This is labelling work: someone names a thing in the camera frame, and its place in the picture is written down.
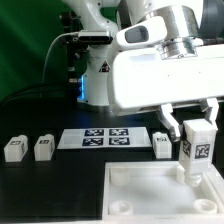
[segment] white tray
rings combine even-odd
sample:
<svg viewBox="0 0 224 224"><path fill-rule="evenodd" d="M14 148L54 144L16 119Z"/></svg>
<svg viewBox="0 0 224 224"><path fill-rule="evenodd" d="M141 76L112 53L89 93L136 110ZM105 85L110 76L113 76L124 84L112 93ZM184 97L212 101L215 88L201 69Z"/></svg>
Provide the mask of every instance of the white tray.
<svg viewBox="0 0 224 224"><path fill-rule="evenodd" d="M224 180L212 166L203 174L198 188L177 182L178 162L107 163L104 183L103 220L120 223L224 223ZM110 168L125 166L130 183L123 187L110 181ZM218 206L217 214L199 214L193 208L197 199L208 199ZM110 215L115 201L133 205L132 215Z"/></svg>

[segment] small white block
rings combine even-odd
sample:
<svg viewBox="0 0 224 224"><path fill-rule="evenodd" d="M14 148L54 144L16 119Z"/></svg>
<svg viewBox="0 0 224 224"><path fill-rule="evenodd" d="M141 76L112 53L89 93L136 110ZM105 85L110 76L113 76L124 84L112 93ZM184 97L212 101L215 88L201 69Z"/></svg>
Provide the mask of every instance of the small white block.
<svg viewBox="0 0 224 224"><path fill-rule="evenodd" d="M28 138L25 135L13 137L4 148L6 162L20 162L28 150Z"/></svg>
<svg viewBox="0 0 224 224"><path fill-rule="evenodd" d="M205 119L184 121L187 140L193 144L215 142L217 130Z"/></svg>
<svg viewBox="0 0 224 224"><path fill-rule="evenodd" d="M34 155L36 161L48 161L55 150L53 135L40 136L34 146Z"/></svg>
<svg viewBox="0 0 224 224"><path fill-rule="evenodd" d="M171 158L172 145L167 134L160 132L153 134L153 149L157 159Z"/></svg>

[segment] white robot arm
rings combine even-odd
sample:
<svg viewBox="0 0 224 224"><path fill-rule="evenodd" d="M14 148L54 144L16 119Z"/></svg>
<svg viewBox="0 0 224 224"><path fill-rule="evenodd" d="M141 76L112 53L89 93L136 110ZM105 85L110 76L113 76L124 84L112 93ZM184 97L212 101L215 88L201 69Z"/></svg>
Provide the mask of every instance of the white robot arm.
<svg viewBox="0 0 224 224"><path fill-rule="evenodd" d="M206 46L224 43L216 39L224 30L223 22L218 23L224 21L223 1L62 1L81 18L84 29L109 30L114 38L109 47L89 49L89 104L108 105L109 99L117 115L157 111L173 141L181 140L182 134L171 115L173 106L199 104L206 112L205 119L184 121L187 136L180 149L185 182L198 186L201 173L210 168L218 100L224 97L224 44ZM125 5L130 21L120 31L123 14L118 14L118 26L100 15L101 7L119 3ZM108 62L111 69L102 79L99 66Z"/></svg>

